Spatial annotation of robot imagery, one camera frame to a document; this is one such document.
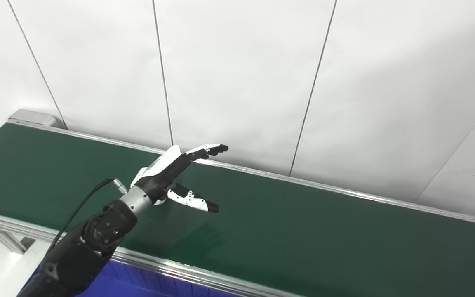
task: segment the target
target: wall panel seam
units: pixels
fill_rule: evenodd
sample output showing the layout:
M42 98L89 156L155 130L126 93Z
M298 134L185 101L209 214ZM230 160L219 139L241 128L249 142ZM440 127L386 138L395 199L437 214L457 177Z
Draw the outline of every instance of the wall panel seam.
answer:
M164 99L166 100L166 113L168 114L168 127L170 130L170 141L173 143L173 133L172 133L172 119L170 118L170 108L168 105L168 91L166 90L166 79L164 76L164 64L162 62L162 51L160 49L160 36L159 36L159 26L157 24L157 8L155 7L155 0L151 0L151 5L153 5L153 18L155 20L155 32L157 33L157 46L159 47L159 59L160 59L160 71L162 73L162 86L164 87Z
M296 148L294 149L294 156L292 157L291 168L289 170L289 176L291 176L292 168L294 167L294 161L296 160L296 154L298 153L298 147L300 145L300 140L303 133L303 127L305 126L305 120L307 118L307 112L309 111L309 105L311 104L311 98L313 97L313 91L315 90L316 79L318 77L318 72L320 71L320 65L322 64L322 57L324 56L324 49L326 48L327 38L329 36L329 30L331 29L331 23L333 21L333 16L335 15L335 8L336 8L337 0L335 0L333 4L333 8L331 11L331 18L329 19L329 24L327 25L326 36L324 38L324 44L322 45L322 52L320 53L320 58L318 59L318 66L316 67L315 77L313 79L313 85L311 86L311 92L309 94L309 100L307 100L307 107L305 109L305 113L303 115L302 126L300 128L300 134L298 135L298 141L296 142Z
M27 43L28 50L31 52L32 58L34 58L34 62L36 63L36 66L38 70L40 71L40 75L43 79L43 82L45 83L45 86L47 86L47 90L49 91L49 94L51 95L51 99L54 102L54 105L56 106L58 113L60 114L63 125L67 129L66 120L63 118L62 112L60 111L60 107L58 107L58 103L56 102L56 99L54 99L54 95L51 92L51 88L49 87L49 84L47 83L47 79L45 79L45 75L43 75L43 71L41 70L40 64L38 63L38 59L36 59L36 55L32 51L31 44L28 42L27 36L25 35L25 31L23 30L23 27L21 27L21 23L19 22L19 19L17 18L16 12L14 11L12 4L10 3L10 0L7 0L7 2L8 2L8 6L10 6L12 14L14 15L14 18L16 19L17 25L19 26L19 30L21 31L21 34L23 35L23 38L25 39L25 42Z
M449 155L449 157L447 158L447 160L445 161L445 163L443 164L443 166L441 166L441 168L439 168L439 170L437 171L437 173L435 173L432 177L432 179L430 180L430 182L428 182L428 184L424 187L424 189L421 191L421 193L419 194L419 196L417 196L417 198L415 198L415 200L413 201L413 203L416 203L419 198L424 194L424 192L426 192L426 189L430 186L430 184L432 184L432 182L435 180L435 178L437 177L437 175L439 175L439 173L441 172L441 170L443 170L443 168L447 165L447 163L449 162L449 160L452 158L452 156L454 156L454 154L456 154L456 152L458 151L458 149L461 147L461 145L464 143L465 140L467 140L468 136L472 133L472 131L475 129L475 124L473 125L473 127L468 131L467 135L465 135L465 137L463 138L463 140L456 146L456 149Z

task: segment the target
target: robotic hand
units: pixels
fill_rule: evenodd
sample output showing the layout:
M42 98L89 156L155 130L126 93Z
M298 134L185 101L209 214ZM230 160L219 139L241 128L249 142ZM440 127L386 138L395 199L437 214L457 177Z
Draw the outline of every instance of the robotic hand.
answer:
M202 145L181 154L179 146L174 145L149 167L141 168L131 184L130 192L132 194L120 199L130 205L137 214L145 210L145 205L160 205L164 203L166 198L196 209L218 212L219 206L215 203L211 203L201 196L193 194L190 189L180 184L173 184L173 180L193 160L199 158L207 159L209 156L216 156L227 150L228 146L216 143ZM145 205L137 204L137 202L142 203L140 197L144 198Z
M140 169L130 190L69 231L47 251L40 270L17 297L73 297L85 291L140 216L152 205L170 198L177 203L218 212L211 203L173 180L193 160L226 152L228 146L207 144L181 153L173 145L149 167Z

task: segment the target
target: black cable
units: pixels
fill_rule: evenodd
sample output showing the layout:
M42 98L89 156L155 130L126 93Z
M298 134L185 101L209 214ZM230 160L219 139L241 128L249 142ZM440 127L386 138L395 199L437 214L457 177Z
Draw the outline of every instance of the black cable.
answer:
M71 223L71 221L74 219L74 217L76 216L76 214L78 213L78 211L82 208L82 206L87 202L87 200L89 200L89 198L98 190L100 190L103 186L105 186L106 184L109 184L110 182L112 182L113 180L115 179L105 179L104 181L102 181L101 183L99 183L98 185L95 186L95 188L89 193L87 194L87 196L85 196L85 198L83 198L83 200L80 202L80 205L78 205L78 207L74 210L74 212L71 214L71 216L69 217L69 220L67 220L67 222L64 224L64 226L60 229L60 232L58 232L58 234L56 235L56 237L53 239L53 241L51 242L51 246L49 246L49 248L47 249L47 252L50 252L55 246L56 244L58 244L58 240L60 239L60 236L62 235L62 233L66 230L66 228L68 227L68 225Z

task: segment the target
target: black fingertip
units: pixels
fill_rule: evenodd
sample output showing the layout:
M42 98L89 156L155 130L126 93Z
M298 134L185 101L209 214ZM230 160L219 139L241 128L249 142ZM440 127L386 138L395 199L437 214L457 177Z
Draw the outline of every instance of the black fingertip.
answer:
M215 214L219 212L219 205L207 200L205 200L205 202L206 202L206 207L208 207L209 212L213 212Z

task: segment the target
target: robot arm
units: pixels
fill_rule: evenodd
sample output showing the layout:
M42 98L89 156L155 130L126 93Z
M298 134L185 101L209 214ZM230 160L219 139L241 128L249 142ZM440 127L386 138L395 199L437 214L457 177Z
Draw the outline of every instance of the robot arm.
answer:
M181 153L177 145L170 147L153 164L138 172L130 190L120 199L78 224L49 250L39 272L17 297L73 297L85 291L124 235L137 224L137 217L166 198L203 211L219 211L218 205L180 184L173 184L173 180L193 160L226 150L228 146L222 144L203 145L186 153Z

